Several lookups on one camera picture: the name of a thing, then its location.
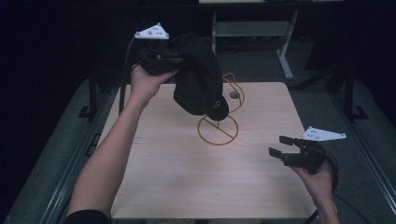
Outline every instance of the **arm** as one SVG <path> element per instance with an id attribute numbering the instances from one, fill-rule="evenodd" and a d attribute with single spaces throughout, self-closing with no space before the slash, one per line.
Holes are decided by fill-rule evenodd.
<path id="1" fill-rule="evenodd" d="M 305 169 L 291 168 L 304 182 L 318 209 L 322 224 L 339 224 L 340 220 L 332 200 L 332 170 L 327 162 L 319 167 L 315 175 L 310 175 Z"/>
<path id="2" fill-rule="evenodd" d="M 140 65 L 134 69 L 131 74 L 131 96 L 78 176 L 67 215 L 93 209 L 109 217 L 124 176 L 140 115 L 161 84 L 175 73 L 152 77 Z"/>

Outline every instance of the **wooden table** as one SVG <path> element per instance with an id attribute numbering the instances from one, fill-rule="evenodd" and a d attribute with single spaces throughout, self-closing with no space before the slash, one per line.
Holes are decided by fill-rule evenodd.
<path id="1" fill-rule="evenodd" d="M 289 91 L 275 82 L 239 85 L 246 99 L 230 114 L 239 132 L 225 146 L 202 140 L 197 132 L 201 117 L 187 113 L 173 100 L 174 84 L 161 86 L 141 116 L 111 216 L 289 218 L 312 214 L 315 207 L 303 182 L 268 154 L 268 147 L 299 152 L 297 147 L 278 143 L 280 135 L 301 137 L 304 133 Z M 224 84 L 223 95 L 234 108 L 238 100 L 228 96 L 231 90 Z M 119 96 L 100 141 L 116 120 L 118 105 Z M 234 131 L 230 119 L 219 126 Z M 224 140 L 219 130 L 202 131 L 214 141 Z"/>

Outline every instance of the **black sleeve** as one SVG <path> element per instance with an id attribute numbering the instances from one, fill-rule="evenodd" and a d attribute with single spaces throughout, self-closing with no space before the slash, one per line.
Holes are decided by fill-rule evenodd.
<path id="1" fill-rule="evenodd" d="M 70 214 L 64 224 L 109 224 L 110 219 L 97 210 L 81 210 Z"/>

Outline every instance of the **black object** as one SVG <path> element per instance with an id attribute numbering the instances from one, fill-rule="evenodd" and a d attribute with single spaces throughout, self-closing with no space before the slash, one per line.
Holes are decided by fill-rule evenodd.
<path id="1" fill-rule="evenodd" d="M 269 147 L 270 155 L 282 160 L 285 166 L 305 168 L 309 174 L 315 175 L 326 160 L 326 151 L 318 142 L 286 136 L 279 136 L 279 142 L 289 146 L 294 144 L 300 149 L 300 153 L 282 153 Z"/>
<path id="2" fill-rule="evenodd" d="M 140 65 L 153 76 L 175 71 L 182 58 L 167 49 L 167 40 L 147 40 L 147 45 L 140 50 Z"/>
<path id="3" fill-rule="evenodd" d="M 169 49 L 183 58 L 175 75 L 175 101 L 193 115 L 206 114 L 216 121 L 227 118 L 222 73 L 212 48 L 197 34 L 187 33 L 174 39 Z"/>

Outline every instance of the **hand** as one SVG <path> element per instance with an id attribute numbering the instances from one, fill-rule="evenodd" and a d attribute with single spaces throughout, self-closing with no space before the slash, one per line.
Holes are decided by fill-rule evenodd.
<path id="1" fill-rule="evenodd" d="M 148 104 L 149 100 L 157 94 L 161 84 L 176 73 L 177 70 L 159 76 L 152 76 L 140 65 L 135 66 L 131 72 L 131 98 L 137 98 L 139 101 Z"/>
<path id="2" fill-rule="evenodd" d="M 332 201 L 332 170 L 327 162 L 323 162 L 315 175 L 303 168 L 290 168 L 303 180 L 316 206 Z"/>

